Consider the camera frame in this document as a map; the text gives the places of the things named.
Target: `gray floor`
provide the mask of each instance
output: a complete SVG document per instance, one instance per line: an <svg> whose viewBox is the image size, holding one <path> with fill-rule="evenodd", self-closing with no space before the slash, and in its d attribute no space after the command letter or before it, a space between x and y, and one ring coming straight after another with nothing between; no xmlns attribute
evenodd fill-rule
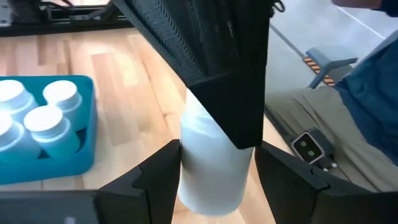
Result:
<svg viewBox="0 0 398 224"><path fill-rule="evenodd" d="M319 45L344 45L360 59L398 29L398 19L368 9L341 8L330 0L282 0L286 12L272 26L300 52ZM299 55L270 30L266 88L307 86L314 73Z"/></svg>

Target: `person's arm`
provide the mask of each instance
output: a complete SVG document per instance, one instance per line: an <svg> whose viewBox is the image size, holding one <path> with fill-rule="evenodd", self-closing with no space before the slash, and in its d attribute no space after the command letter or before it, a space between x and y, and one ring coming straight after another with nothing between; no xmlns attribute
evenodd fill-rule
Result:
<svg viewBox="0 0 398 224"><path fill-rule="evenodd" d="M331 0L337 6L379 9L382 0Z"/></svg>

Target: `wooden table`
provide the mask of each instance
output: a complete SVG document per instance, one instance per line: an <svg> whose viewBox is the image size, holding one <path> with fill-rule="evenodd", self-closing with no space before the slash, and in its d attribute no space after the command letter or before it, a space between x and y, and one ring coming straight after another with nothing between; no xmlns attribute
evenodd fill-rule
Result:
<svg viewBox="0 0 398 224"><path fill-rule="evenodd" d="M95 164L87 173L0 185L0 190L97 189L180 136L186 88L134 29L0 39L0 74L88 75L95 81L99 115ZM264 140L289 151L267 119ZM173 223L275 223L254 160L238 210L207 218L177 199Z"/></svg>

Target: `blue tray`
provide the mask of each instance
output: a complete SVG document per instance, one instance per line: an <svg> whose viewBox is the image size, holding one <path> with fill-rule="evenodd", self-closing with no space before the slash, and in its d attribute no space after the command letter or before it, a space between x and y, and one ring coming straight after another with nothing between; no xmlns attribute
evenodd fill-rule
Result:
<svg viewBox="0 0 398 224"><path fill-rule="evenodd" d="M85 119L87 128L77 132L81 146L76 154L70 157L51 158L44 151L34 161L23 163L0 163L0 184L13 184L34 180L44 180L69 175L79 175L86 172L94 163L97 109L93 81L81 75L46 76L46 77L0 77L0 80L18 80L31 92L40 106L46 105L42 95L43 89L49 83L57 80L69 80L76 84L83 106L89 113Z"/></svg>

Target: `white cylinder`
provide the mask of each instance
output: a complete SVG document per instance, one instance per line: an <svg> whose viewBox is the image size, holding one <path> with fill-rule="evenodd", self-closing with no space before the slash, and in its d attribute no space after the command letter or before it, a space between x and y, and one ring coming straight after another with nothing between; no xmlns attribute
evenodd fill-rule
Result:
<svg viewBox="0 0 398 224"><path fill-rule="evenodd" d="M48 105L60 108L63 115L69 119L74 131L79 131L87 126L86 112L83 110L83 100L77 86L66 80L48 84L43 90L43 96Z"/></svg>
<svg viewBox="0 0 398 224"><path fill-rule="evenodd" d="M0 111L7 113L18 123L24 121L25 115L38 107L35 98L23 84L16 80L0 81Z"/></svg>
<svg viewBox="0 0 398 224"><path fill-rule="evenodd" d="M181 202L191 211L209 216L237 209L243 199L253 148L237 149L189 91L181 120L181 144Z"/></svg>
<svg viewBox="0 0 398 224"><path fill-rule="evenodd" d="M77 152L80 140L70 121L55 106L40 106L29 112L25 127L50 157L65 157Z"/></svg>
<svg viewBox="0 0 398 224"><path fill-rule="evenodd" d="M0 162L24 162L37 159L40 146L23 125L0 113Z"/></svg>

